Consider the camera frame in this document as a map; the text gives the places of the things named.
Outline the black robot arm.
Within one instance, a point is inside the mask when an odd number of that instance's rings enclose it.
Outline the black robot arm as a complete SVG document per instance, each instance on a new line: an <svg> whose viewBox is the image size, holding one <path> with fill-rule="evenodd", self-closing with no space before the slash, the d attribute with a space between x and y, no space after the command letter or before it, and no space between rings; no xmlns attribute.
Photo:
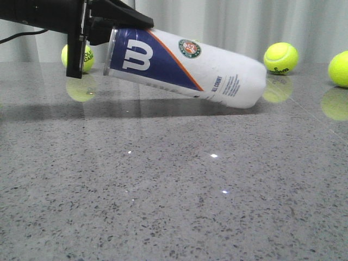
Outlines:
<svg viewBox="0 0 348 261"><path fill-rule="evenodd" d="M109 40L115 27L147 29L153 19L123 1L1 1L1 19L67 34L66 75L81 78L86 42Z"/></svg>

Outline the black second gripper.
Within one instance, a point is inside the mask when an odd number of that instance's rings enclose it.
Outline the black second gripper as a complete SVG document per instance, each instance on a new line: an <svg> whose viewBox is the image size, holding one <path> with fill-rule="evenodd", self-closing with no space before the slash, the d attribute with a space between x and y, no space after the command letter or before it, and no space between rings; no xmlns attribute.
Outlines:
<svg viewBox="0 0 348 261"><path fill-rule="evenodd" d="M88 41L92 46L109 42L114 26L153 28L153 19L131 8L123 1L69 1L66 75L82 78L89 17Z"/></svg>

